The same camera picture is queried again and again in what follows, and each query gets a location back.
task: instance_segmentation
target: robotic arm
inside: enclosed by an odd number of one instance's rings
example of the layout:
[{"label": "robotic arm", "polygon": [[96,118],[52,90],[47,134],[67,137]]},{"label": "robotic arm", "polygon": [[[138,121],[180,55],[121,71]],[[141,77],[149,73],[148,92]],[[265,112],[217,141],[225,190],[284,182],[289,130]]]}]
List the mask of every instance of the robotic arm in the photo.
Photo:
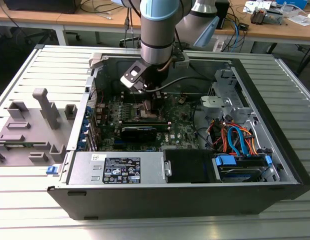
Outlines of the robotic arm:
[{"label": "robotic arm", "polygon": [[140,93],[159,87],[168,76],[173,58],[175,27],[194,46],[204,47],[212,38],[219,18],[215,0],[112,0],[141,12],[141,59],[120,81]]}]

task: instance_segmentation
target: floor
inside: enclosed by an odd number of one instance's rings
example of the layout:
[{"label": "floor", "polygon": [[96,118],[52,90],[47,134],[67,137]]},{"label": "floor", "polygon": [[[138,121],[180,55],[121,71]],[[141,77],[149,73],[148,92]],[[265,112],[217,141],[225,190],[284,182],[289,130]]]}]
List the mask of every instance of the floor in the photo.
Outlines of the floor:
[{"label": "floor", "polygon": [[[0,95],[14,77],[20,66],[24,63],[32,51],[34,44],[27,45],[24,40],[24,34],[19,29],[12,29],[13,38],[7,39],[4,36],[0,38]],[[23,28],[26,34],[33,34],[40,32],[39,29]],[[119,40],[124,38],[123,33],[100,33],[100,39],[102,44],[96,44],[95,33],[88,31],[78,32],[81,36],[81,41],[77,41],[74,35],[70,35],[68,38],[71,46],[99,46],[99,47],[119,47]],[[33,42],[36,43],[40,38],[33,38]],[[45,44],[57,45],[57,41],[47,40]],[[205,51],[211,51],[214,43],[210,43]],[[265,53],[269,44],[258,43],[254,46],[254,53]],[[132,43],[128,43],[127,47],[132,47]],[[300,64],[304,53],[298,51],[298,48],[294,44],[278,44],[273,55],[276,58],[283,59],[287,66],[295,71]],[[304,69],[299,76],[301,82],[310,91],[310,63]]]}]

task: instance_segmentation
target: warning label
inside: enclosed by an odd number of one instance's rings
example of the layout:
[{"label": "warning label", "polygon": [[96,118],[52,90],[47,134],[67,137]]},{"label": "warning label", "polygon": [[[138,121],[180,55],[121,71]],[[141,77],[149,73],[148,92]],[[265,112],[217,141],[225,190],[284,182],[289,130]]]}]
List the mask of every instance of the warning label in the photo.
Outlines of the warning label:
[{"label": "warning label", "polygon": [[139,157],[107,157],[104,162],[104,184],[140,184],[141,159]]}]

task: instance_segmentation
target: slotted metal surface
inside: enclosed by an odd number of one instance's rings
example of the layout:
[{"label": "slotted metal surface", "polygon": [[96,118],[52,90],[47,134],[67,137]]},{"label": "slotted metal surface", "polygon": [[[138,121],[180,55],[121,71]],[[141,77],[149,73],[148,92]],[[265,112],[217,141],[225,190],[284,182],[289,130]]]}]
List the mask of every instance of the slotted metal surface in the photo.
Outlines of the slotted metal surface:
[{"label": "slotted metal surface", "polygon": [[[71,46],[34,50],[0,99],[0,130],[12,101],[23,100],[29,108],[40,107],[32,97],[34,88],[47,88],[48,99],[58,108],[78,105],[90,75],[90,54],[114,51],[137,53],[121,48]],[[310,174],[310,94],[280,60],[261,54],[189,55],[239,58]],[[310,240],[310,191],[296,200],[281,201],[259,215],[75,221],[46,193],[45,187],[56,179],[47,177],[45,171],[45,167],[38,166],[0,167],[0,239]]]}]

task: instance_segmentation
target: barcode sticker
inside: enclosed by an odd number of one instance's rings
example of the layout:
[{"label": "barcode sticker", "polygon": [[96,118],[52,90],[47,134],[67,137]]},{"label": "barcode sticker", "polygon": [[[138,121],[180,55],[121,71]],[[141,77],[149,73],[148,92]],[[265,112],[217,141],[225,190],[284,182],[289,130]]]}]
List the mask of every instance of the barcode sticker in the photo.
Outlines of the barcode sticker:
[{"label": "barcode sticker", "polygon": [[92,154],[91,161],[105,161],[106,154]]}]

